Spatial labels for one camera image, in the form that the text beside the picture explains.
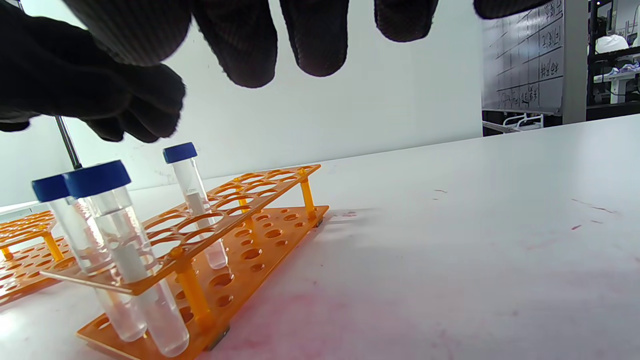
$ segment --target gloved hand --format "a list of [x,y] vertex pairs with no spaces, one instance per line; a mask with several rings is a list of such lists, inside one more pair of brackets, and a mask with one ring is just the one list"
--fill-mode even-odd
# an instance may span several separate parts
[[89,32],[4,1],[0,46],[11,49],[0,56],[2,131],[24,130],[41,114],[77,117],[107,141],[127,132],[154,142],[175,131],[185,88],[166,65],[118,63]]
[[[376,26],[396,42],[426,37],[438,4],[438,0],[373,1]],[[549,1],[474,0],[474,6],[482,18],[494,19]],[[275,75],[278,44],[268,0],[136,0],[135,6],[131,0],[64,2],[120,62],[149,66],[169,57],[184,40],[193,14],[235,84],[257,88]],[[342,67],[347,56],[348,5],[349,0],[280,0],[291,49],[302,71],[329,76]]]

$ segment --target white wall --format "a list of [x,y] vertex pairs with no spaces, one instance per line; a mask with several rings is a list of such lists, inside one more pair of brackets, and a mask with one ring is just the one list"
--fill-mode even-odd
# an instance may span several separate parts
[[[383,38],[372,0],[352,1],[347,62],[328,78],[297,68],[278,1],[270,3],[280,45],[272,83],[233,85],[193,26],[166,62],[188,88],[177,134],[113,144],[70,119],[83,165],[122,159],[131,188],[145,188],[174,181],[162,149],[188,141],[208,178],[481,136],[481,31],[471,0],[441,1],[427,39],[411,44]],[[23,4],[31,15],[78,23],[61,0]]]
[[640,19],[635,19],[636,26],[634,27],[634,17],[636,16],[636,7],[640,5],[640,0],[617,0],[617,2],[616,32],[624,33],[623,31],[625,30],[627,21],[629,21],[628,33],[637,33]]
[[72,170],[56,122],[50,117],[32,119],[25,131],[0,132],[0,154],[0,206],[35,200],[32,180]]

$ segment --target orange test tube rack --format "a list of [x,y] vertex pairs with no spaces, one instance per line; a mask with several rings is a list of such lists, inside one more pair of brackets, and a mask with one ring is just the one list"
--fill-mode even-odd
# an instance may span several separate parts
[[[167,279],[189,330],[189,346],[174,359],[195,359],[227,333],[231,318],[258,290],[269,274],[317,227],[328,206],[313,204],[308,183],[320,165],[255,172],[235,178],[209,192],[211,213],[190,217],[185,204],[143,223],[145,229],[169,220],[184,218],[177,225],[147,231],[152,245],[174,241],[175,246],[161,258],[161,269],[142,281],[124,284],[109,275],[89,277],[74,259],[65,259],[43,272],[54,279],[85,286],[141,295],[162,279]],[[300,184],[304,206],[266,208],[275,199]],[[214,225],[190,231],[203,218],[219,219]],[[223,239],[228,266],[213,270],[203,251]],[[119,359],[165,359],[148,334],[126,343],[102,315],[77,332],[89,346]]]
[[[69,252],[63,238],[54,239],[56,220],[50,211],[0,224],[0,305],[58,283],[40,271],[62,261]],[[40,243],[11,252],[9,247],[42,237]]]

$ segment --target white table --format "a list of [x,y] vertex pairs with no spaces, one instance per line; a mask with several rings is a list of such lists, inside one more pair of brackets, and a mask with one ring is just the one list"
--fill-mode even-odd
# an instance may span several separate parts
[[[637,360],[639,139],[626,117],[326,161],[330,216],[200,358]],[[74,336],[99,313],[71,284],[0,307],[0,357],[107,359]]]
[[611,82],[611,99],[609,103],[618,104],[625,102],[625,92],[627,89],[627,82],[636,78],[636,75],[640,74],[640,71],[622,72],[615,75],[598,75],[593,77],[595,84]]

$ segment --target centrifuge tube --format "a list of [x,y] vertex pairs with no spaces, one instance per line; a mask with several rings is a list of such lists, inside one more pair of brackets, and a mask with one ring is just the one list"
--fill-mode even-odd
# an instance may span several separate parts
[[[80,269],[87,275],[114,270],[95,221],[86,207],[69,196],[64,177],[46,177],[31,184],[38,200],[49,203]],[[95,289],[95,294],[120,339],[128,342],[144,335],[147,324],[132,297],[102,289]]]
[[[133,210],[131,182],[121,161],[112,161],[65,174],[71,195],[89,208],[122,280],[137,282],[154,275],[160,265]],[[189,345],[189,331],[166,280],[134,298],[158,350],[175,357]]]
[[[180,184],[184,201],[189,208],[191,216],[204,215],[209,213],[210,204],[207,198],[207,192],[204,190],[200,173],[198,173],[198,167],[196,165],[195,157],[198,156],[193,143],[184,143],[172,147],[167,147],[164,150],[164,160],[167,164],[173,166],[175,177]],[[213,225],[214,219],[204,218],[196,222],[199,229],[204,229]],[[227,251],[222,242],[222,239],[211,244],[204,250],[205,256],[209,266],[213,269],[220,269],[227,265]]]

